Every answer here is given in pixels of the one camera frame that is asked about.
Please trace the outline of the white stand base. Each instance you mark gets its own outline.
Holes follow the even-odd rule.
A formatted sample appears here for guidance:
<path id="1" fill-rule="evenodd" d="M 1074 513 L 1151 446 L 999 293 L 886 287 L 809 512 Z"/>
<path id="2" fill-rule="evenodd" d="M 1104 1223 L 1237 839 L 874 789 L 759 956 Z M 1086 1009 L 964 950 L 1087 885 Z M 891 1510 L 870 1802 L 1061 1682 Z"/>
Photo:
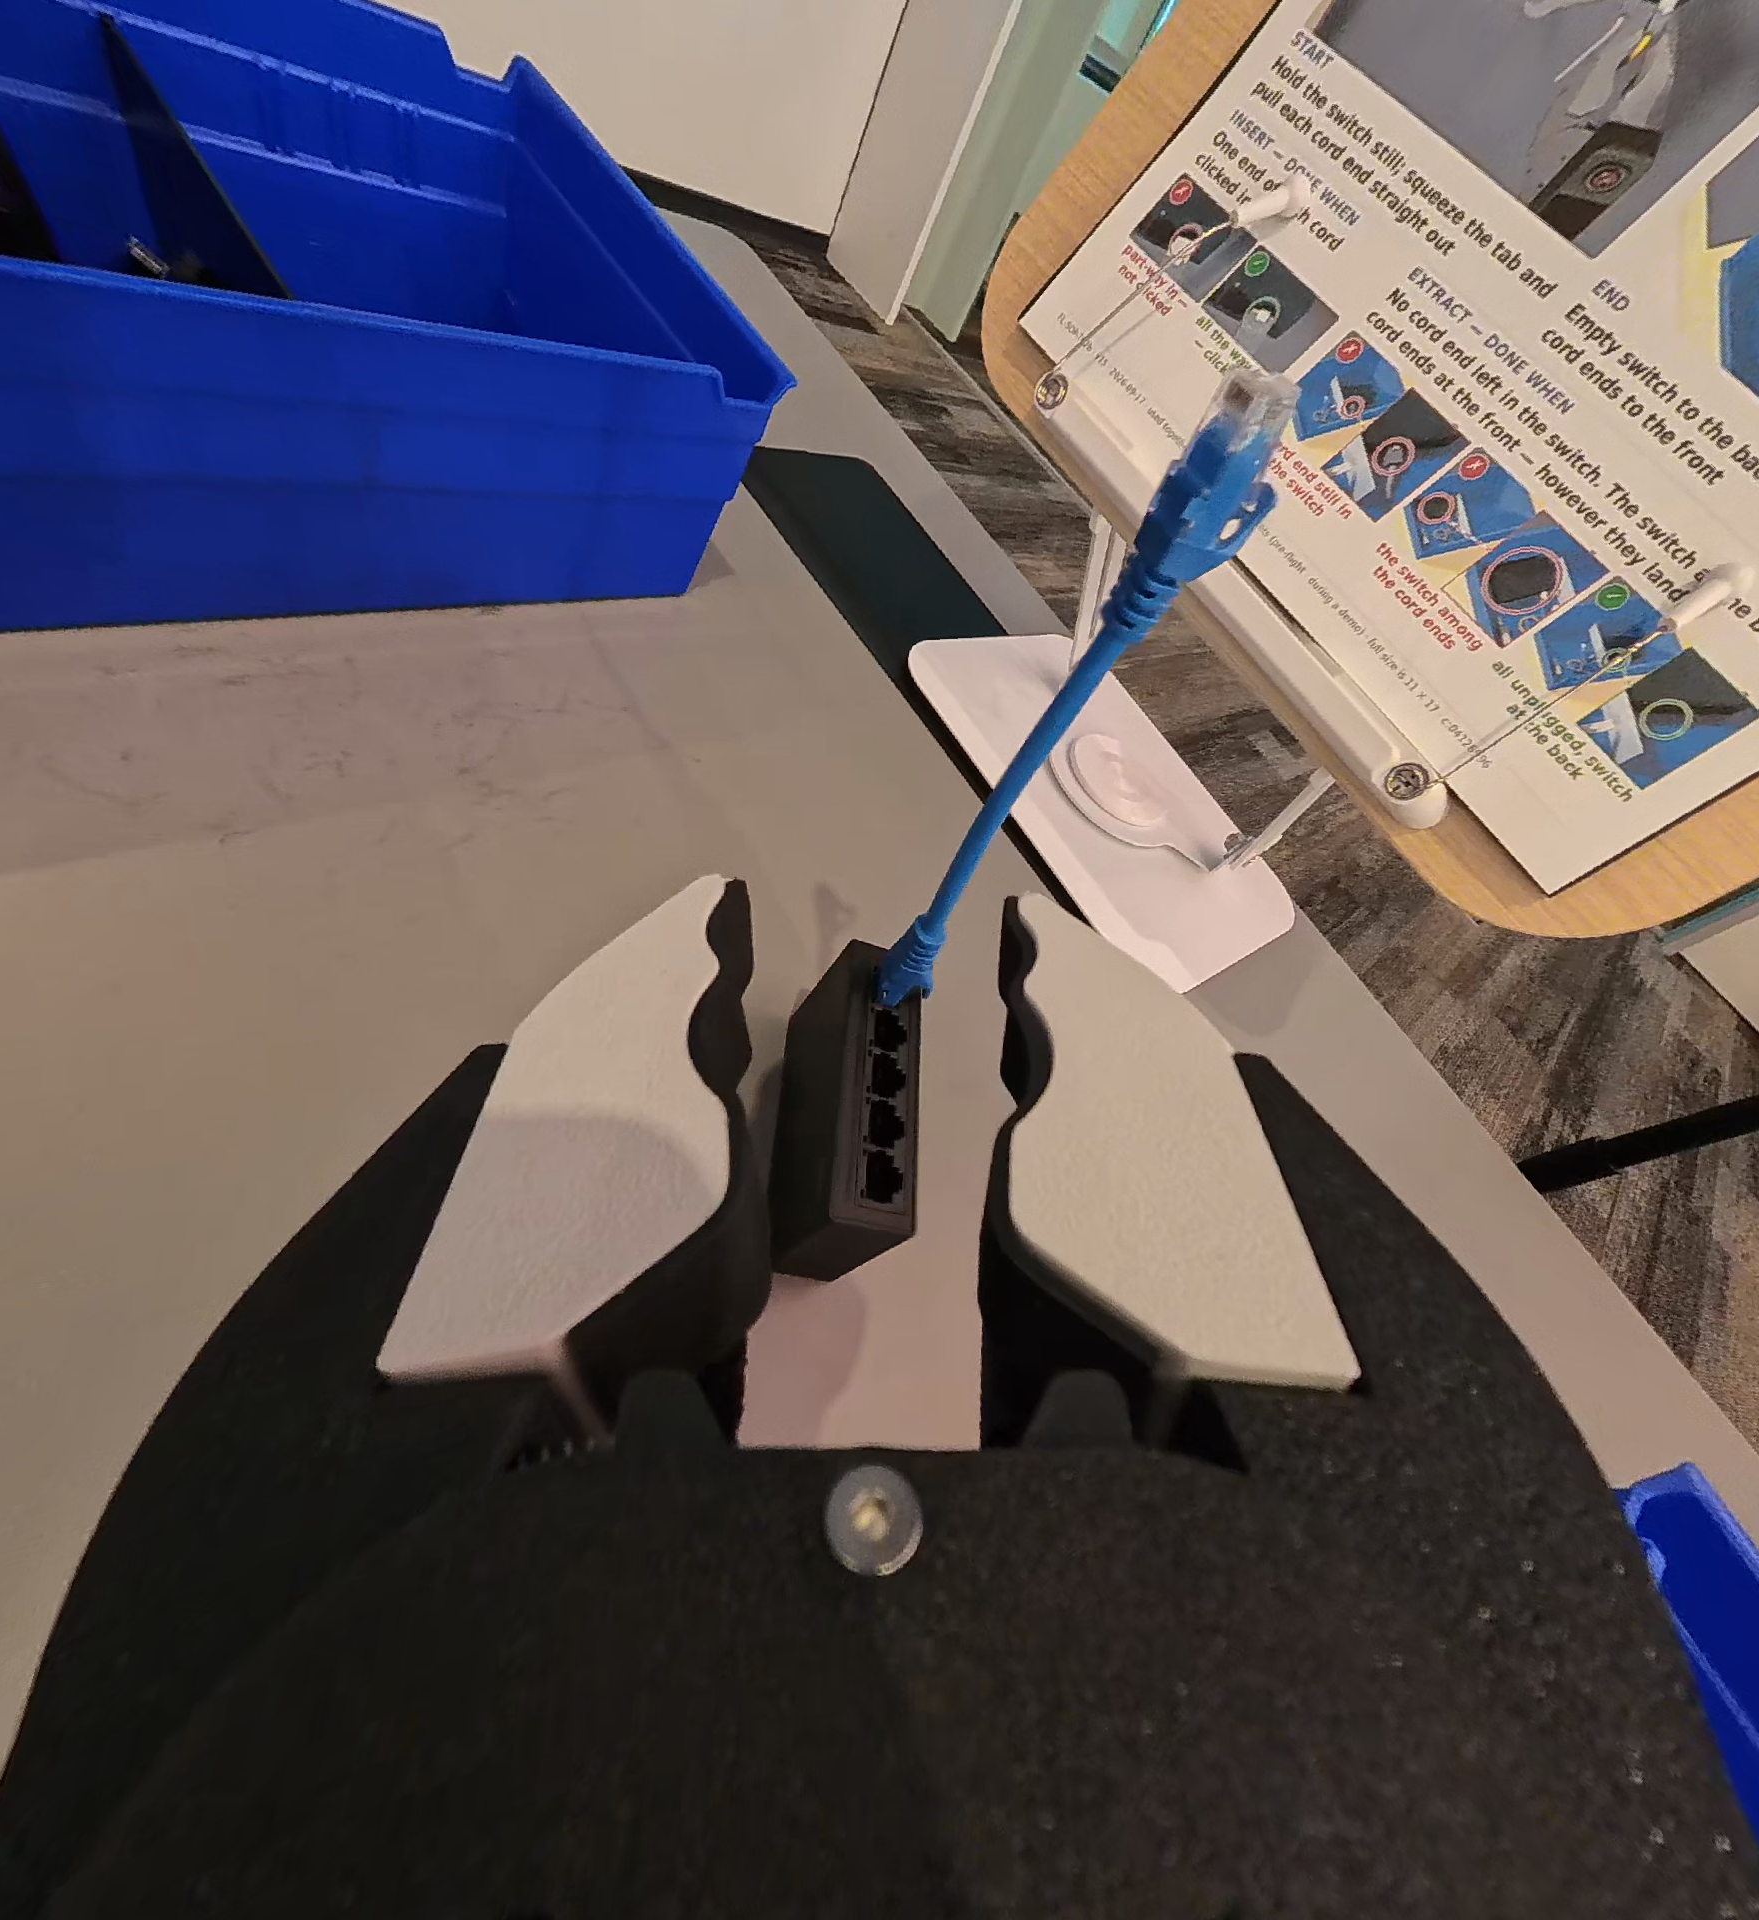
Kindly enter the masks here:
<path id="1" fill-rule="evenodd" d="M 939 637 L 909 655 L 919 696 L 996 785 L 1070 659 L 1061 635 Z M 1283 879 L 1224 865 L 1237 829 L 1130 695 L 1104 677 L 1010 809 L 1081 916 L 1186 995 L 1297 922 Z"/>

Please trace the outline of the black network switch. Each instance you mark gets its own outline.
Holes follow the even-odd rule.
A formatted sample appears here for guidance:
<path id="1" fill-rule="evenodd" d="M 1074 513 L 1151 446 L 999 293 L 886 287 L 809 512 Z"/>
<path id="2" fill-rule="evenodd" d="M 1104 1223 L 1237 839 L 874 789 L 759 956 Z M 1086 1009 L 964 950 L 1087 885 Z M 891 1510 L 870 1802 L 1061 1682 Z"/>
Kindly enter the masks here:
<path id="1" fill-rule="evenodd" d="M 921 1006 L 876 999 L 850 939 L 789 1019 L 767 1173 L 772 1269 L 830 1282 L 917 1229 Z"/>

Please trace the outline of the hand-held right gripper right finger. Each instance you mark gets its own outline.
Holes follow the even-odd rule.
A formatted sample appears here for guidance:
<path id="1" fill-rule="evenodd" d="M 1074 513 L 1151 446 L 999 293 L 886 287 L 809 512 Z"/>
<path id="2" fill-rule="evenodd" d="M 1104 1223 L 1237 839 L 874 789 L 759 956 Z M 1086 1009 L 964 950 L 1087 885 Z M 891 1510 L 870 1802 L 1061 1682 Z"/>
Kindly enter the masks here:
<path id="1" fill-rule="evenodd" d="M 1218 1386 L 1347 1393 L 1363 1360 L 1243 1075 L 1206 1013 L 1041 893 L 1003 906 L 984 1196 L 984 1446 L 1067 1373 L 1118 1437 L 1234 1457 Z"/>

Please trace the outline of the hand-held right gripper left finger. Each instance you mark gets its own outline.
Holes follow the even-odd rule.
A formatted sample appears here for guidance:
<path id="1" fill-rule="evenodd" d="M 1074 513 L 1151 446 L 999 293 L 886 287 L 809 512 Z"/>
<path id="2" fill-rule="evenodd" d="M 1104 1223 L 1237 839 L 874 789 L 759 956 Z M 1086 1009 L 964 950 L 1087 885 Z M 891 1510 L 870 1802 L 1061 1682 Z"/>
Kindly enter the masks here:
<path id="1" fill-rule="evenodd" d="M 687 1373 L 739 1437 L 772 1223 L 742 1080 L 752 896 L 696 876 L 507 1036 L 385 1329 L 385 1382 L 532 1376 L 579 1437 Z"/>

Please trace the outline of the dark rectangular table panel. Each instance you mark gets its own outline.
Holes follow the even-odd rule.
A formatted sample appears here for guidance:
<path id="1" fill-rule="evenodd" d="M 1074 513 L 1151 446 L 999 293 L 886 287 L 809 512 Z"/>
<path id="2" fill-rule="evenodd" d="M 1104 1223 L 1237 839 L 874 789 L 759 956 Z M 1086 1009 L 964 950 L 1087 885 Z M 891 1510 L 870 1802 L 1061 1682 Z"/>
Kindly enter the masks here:
<path id="1" fill-rule="evenodd" d="M 910 677 L 924 639 L 1004 637 L 914 512 L 864 459 L 756 446 L 744 492 L 976 795 L 987 783 Z"/>

